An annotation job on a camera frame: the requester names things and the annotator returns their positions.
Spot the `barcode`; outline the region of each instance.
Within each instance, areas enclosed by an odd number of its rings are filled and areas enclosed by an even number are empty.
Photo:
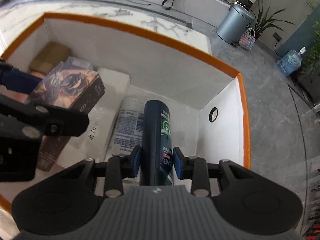
[[[143,126],[143,114],[139,114],[138,121],[137,121],[137,126],[136,126],[136,131],[137,132],[142,132],[142,126]]]

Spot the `cardboard box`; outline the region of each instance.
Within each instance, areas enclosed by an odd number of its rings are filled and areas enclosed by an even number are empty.
[[[88,114],[103,96],[104,90],[97,72],[61,62],[39,83],[27,100],[71,108]],[[70,138],[44,137],[37,168],[49,171]]]
[[[30,63],[30,70],[47,75],[56,65],[65,61],[71,49],[56,42],[49,42]]]

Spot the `marble tabletop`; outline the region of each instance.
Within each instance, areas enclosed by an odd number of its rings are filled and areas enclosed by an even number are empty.
[[[102,5],[87,1],[33,2],[0,10],[0,54],[44,12],[74,13],[112,19],[157,32],[211,54],[209,38],[188,27],[150,16],[147,12],[121,8],[121,5]]]

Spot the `green foliage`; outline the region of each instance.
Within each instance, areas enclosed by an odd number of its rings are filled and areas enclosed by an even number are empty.
[[[281,13],[285,9],[281,9],[279,11],[276,11],[274,14],[272,14],[270,17],[268,17],[268,12],[270,10],[270,7],[267,9],[265,14],[263,14],[263,1],[262,1],[261,7],[260,7],[260,0],[257,0],[257,2],[258,2],[258,7],[259,7],[259,13],[258,13],[258,17],[256,17],[256,24],[254,27],[254,30],[257,34],[261,34],[265,29],[270,28],[270,27],[274,27],[274,28],[277,28],[278,30],[284,31],[279,26],[275,25],[274,24],[275,22],[285,22],[285,23],[289,23],[289,24],[294,24],[292,22],[273,18],[276,14]]]
[[[312,74],[315,72],[316,67],[319,65],[320,60],[320,21],[316,20],[313,25],[314,31],[317,36],[313,39],[312,46],[308,49],[308,53],[302,57],[302,70],[301,74],[306,76],[307,70],[310,69]]]

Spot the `gray metal trash can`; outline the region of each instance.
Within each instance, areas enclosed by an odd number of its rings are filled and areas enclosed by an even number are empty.
[[[217,34],[229,44],[237,42],[253,21],[254,16],[250,12],[235,4],[219,26]]]

